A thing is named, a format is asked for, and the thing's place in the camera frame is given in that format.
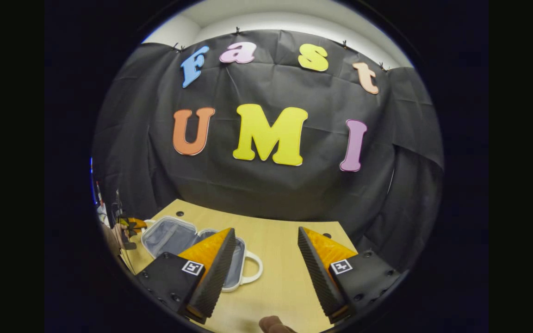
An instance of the blue letter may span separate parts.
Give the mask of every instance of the blue letter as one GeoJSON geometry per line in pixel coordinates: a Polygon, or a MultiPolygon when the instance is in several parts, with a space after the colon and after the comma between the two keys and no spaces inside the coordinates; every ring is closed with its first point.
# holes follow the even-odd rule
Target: blue letter
{"type": "Polygon", "coordinates": [[[186,88],[186,86],[201,76],[201,71],[197,70],[196,67],[201,68],[203,63],[205,63],[203,53],[207,51],[209,51],[209,46],[203,46],[199,51],[196,51],[193,55],[188,57],[188,59],[182,62],[182,65],[180,65],[184,70],[184,82],[182,83],[182,88],[186,88]]]}

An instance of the black cloth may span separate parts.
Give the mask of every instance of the black cloth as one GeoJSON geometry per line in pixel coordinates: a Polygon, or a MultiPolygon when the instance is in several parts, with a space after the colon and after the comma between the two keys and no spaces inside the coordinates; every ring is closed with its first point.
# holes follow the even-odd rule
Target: black cloth
{"type": "Polygon", "coordinates": [[[99,116],[93,171],[103,199],[116,189],[128,215],[147,219],[176,198],[229,213],[292,221],[339,221],[358,250],[374,249],[398,270],[420,254],[440,204],[443,149],[435,109],[413,68],[388,72],[351,49],[322,37],[279,30],[244,31],[176,51],[142,44],[112,83],[99,116]],[[236,42],[258,48],[251,63],[221,63],[236,42]],[[299,48],[324,47],[328,69],[298,63],[299,48]],[[180,64],[203,46],[201,76],[182,88],[180,64]],[[353,63],[376,72],[379,93],[359,83],[353,63]],[[232,156],[241,104],[259,104],[269,124],[286,107],[307,111],[301,166],[232,156]],[[201,107],[216,110],[207,145],[196,156],[172,146],[174,112],[193,111],[186,140],[197,135],[201,107]],[[339,169],[347,149],[345,122],[366,123],[361,169],[339,169]]]}

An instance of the white wall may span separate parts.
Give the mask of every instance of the white wall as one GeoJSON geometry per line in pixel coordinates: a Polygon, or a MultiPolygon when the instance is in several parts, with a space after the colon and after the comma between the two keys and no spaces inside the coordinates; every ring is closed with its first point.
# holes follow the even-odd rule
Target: white wall
{"type": "Polygon", "coordinates": [[[241,30],[276,29],[305,32],[339,43],[347,40],[347,46],[375,62],[383,62],[385,68],[401,67],[389,53],[357,32],[319,17],[291,12],[261,12],[230,17],[202,28],[193,43],[230,34],[236,31],[236,27],[241,30]]]}
{"type": "Polygon", "coordinates": [[[152,34],[148,36],[144,43],[161,43],[169,46],[189,46],[195,44],[194,40],[198,35],[201,27],[184,15],[175,17],[160,25],[152,34]]]}

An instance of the wooden table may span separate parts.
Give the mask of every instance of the wooden table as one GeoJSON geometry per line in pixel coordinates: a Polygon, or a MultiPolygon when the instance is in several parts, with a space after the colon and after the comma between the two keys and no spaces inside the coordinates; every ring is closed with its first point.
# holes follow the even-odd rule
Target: wooden table
{"type": "MultiPolygon", "coordinates": [[[[297,246],[297,233],[300,226],[321,234],[328,233],[336,242],[357,251],[338,222],[257,219],[195,206],[182,200],[175,200],[153,219],[166,215],[190,222],[197,230],[235,228],[236,236],[246,242],[248,251],[258,255],[264,265],[264,272],[258,280],[230,293],[221,293],[213,315],[207,318],[205,325],[199,326],[218,333],[260,333],[258,320],[276,315],[283,324],[301,333],[320,332],[332,327],[324,316],[305,268],[297,246]],[[177,216],[177,211],[182,211],[184,215],[177,216]]],[[[141,245],[139,235],[133,236],[131,241],[138,243],[137,249],[122,250],[123,259],[127,254],[125,261],[136,274],[153,258],[141,245]]],[[[258,265],[247,259],[243,275],[252,276],[257,271],[258,265]]]]}

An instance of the foam letter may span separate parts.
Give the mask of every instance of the foam letter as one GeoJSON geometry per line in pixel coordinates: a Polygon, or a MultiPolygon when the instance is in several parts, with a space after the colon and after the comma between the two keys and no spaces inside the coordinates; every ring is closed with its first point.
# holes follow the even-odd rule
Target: foam letter
{"type": "Polygon", "coordinates": [[[249,63],[254,60],[254,50],[256,44],[250,42],[239,42],[228,46],[220,57],[221,62],[249,63]]]}
{"type": "Polygon", "coordinates": [[[347,120],[347,127],[349,127],[349,143],[347,144],[345,160],[341,162],[341,170],[355,172],[361,169],[359,156],[361,156],[361,144],[367,126],[359,120],[349,119],[347,120]]]}
{"type": "Polygon", "coordinates": [[[376,87],[372,82],[372,77],[376,77],[376,72],[370,70],[364,62],[356,62],[353,64],[353,68],[357,70],[357,75],[359,75],[359,82],[361,86],[368,93],[373,93],[374,95],[379,92],[378,87],[376,87]]]}
{"type": "Polygon", "coordinates": [[[203,107],[197,110],[197,139],[192,143],[188,143],[185,139],[186,122],[191,114],[191,110],[178,110],[174,114],[175,120],[172,144],[174,145],[174,149],[180,154],[195,155],[205,148],[205,144],[207,143],[207,132],[209,132],[209,118],[215,114],[215,109],[203,107]]]}
{"type": "Polygon", "coordinates": [[[300,53],[302,55],[299,55],[297,59],[300,61],[302,67],[319,72],[324,72],[328,69],[328,61],[324,58],[328,56],[328,52],[322,46],[303,44],[300,46],[300,53]]]}
{"type": "Polygon", "coordinates": [[[182,65],[180,65],[184,70],[184,82],[182,83],[182,88],[186,88],[186,86],[201,76],[201,71],[197,70],[197,67],[201,68],[203,63],[205,63],[203,53],[206,53],[207,51],[209,51],[209,46],[203,46],[199,51],[196,51],[193,55],[188,57],[188,59],[182,62],[182,65]]]}
{"type": "Polygon", "coordinates": [[[277,152],[273,154],[273,161],[277,164],[301,165],[300,139],[302,125],[307,119],[307,112],[301,108],[285,108],[275,121],[269,126],[262,108],[258,104],[242,104],[237,108],[242,117],[240,124],[240,140],[233,156],[239,160],[253,160],[252,139],[256,145],[258,156],[267,160],[275,144],[279,142],[277,152]]]}

